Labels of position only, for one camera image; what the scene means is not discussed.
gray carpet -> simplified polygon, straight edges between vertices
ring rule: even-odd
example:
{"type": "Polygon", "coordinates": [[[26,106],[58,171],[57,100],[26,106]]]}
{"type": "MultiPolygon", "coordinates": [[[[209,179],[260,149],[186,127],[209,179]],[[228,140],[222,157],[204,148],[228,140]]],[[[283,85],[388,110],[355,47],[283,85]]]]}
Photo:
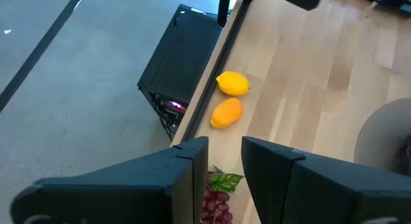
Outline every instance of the gray carpet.
{"type": "Polygon", "coordinates": [[[0,0],[0,92],[68,1],[0,0]]]}
{"type": "MultiPolygon", "coordinates": [[[[51,15],[64,1],[0,5],[17,11],[39,3],[51,15]]],[[[36,179],[86,173],[170,144],[136,83],[180,3],[214,13],[218,7],[218,0],[82,1],[0,113],[0,223],[11,223],[11,199],[36,179]]],[[[18,32],[28,39],[38,25],[0,18],[0,35],[8,39],[18,32]]],[[[26,42],[13,39],[7,45],[26,42]]],[[[5,68],[14,71],[15,63],[0,58],[2,78],[5,68]]]]}

yellow object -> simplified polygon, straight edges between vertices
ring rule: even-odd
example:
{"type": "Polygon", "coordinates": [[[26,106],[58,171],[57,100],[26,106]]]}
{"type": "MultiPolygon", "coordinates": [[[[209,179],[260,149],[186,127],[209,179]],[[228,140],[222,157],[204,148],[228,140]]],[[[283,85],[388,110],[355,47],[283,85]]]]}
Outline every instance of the yellow object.
{"type": "Polygon", "coordinates": [[[249,81],[240,73],[226,71],[216,80],[218,87],[230,96],[239,96],[250,90],[249,81]]]}
{"type": "Polygon", "coordinates": [[[211,114],[211,125],[215,128],[226,128],[243,115],[243,104],[237,98],[221,102],[211,114]]]}

grape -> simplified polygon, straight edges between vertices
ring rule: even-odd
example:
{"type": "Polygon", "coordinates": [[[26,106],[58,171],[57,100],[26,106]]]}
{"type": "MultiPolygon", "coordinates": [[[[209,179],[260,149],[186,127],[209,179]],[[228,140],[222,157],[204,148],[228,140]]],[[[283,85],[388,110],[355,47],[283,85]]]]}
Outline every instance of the grape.
{"type": "Polygon", "coordinates": [[[222,214],[218,215],[217,218],[216,218],[216,223],[215,224],[219,224],[219,223],[221,223],[221,224],[224,223],[224,218],[223,218],[222,214]]]}
{"type": "Polygon", "coordinates": [[[218,199],[218,191],[211,191],[211,196],[210,196],[210,198],[213,199],[213,200],[215,200],[215,201],[217,201],[217,199],[218,199]]]}
{"type": "Polygon", "coordinates": [[[211,212],[214,212],[216,210],[216,202],[212,199],[208,200],[207,209],[211,212]]]}
{"type": "Polygon", "coordinates": [[[217,218],[225,223],[232,220],[232,214],[230,212],[221,213],[217,218]]]}
{"type": "Polygon", "coordinates": [[[214,223],[214,215],[210,215],[209,217],[205,218],[204,220],[202,220],[203,224],[204,223],[210,223],[213,224],[214,223]]]}
{"type": "Polygon", "coordinates": [[[201,220],[206,220],[211,217],[211,213],[208,210],[203,210],[201,212],[201,220]]]}
{"type": "Polygon", "coordinates": [[[218,192],[217,200],[219,202],[226,202],[226,201],[230,200],[230,195],[226,192],[218,192]]]}
{"type": "Polygon", "coordinates": [[[203,197],[203,200],[208,199],[210,196],[211,196],[211,192],[210,192],[210,190],[205,189],[205,191],[204,191],[204,197],[203,197]]]}
{"type": "Polygon", "coordinates": [[[225,202],[217,204],[217,209],[221,212],[228,212],[229,211],[229,205],[225,202]]]}

red grapes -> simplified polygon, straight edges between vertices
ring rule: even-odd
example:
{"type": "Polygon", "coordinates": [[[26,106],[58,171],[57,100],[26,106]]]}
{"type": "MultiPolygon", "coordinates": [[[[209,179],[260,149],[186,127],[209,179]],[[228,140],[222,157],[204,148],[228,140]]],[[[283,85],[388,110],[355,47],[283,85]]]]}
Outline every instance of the red grapes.
{"type": "Polygon", "coordinates": [[[230,195],[226,192],[218,192],[217,200],[219,202],[226,202],[230,199],[230,195]]]}
{"type": "Polygon", "coordinates": [[[217,204],[217,209],[220,212],[228,212],[229,211],[229,205],[225,202],[217,204]]]}
{"type": "Polygon", "coordinates": [[[230,195],[226,192],[211,191],[208,177],[205,184],[200,224],[232,224],[232,214],[226,203],[230,195]]]}

black metal bracket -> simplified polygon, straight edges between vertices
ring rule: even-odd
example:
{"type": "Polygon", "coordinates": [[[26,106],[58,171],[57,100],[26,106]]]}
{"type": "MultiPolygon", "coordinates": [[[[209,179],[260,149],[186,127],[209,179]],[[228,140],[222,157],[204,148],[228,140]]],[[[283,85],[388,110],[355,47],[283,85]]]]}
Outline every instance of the black metal bracket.
{"type": "Polygon", "coordinates": [[[229,13],[230,0],[220,0],[218,5],[218,24],[222,27],[225,26],[227,22],[227,15],[229,13]]]}

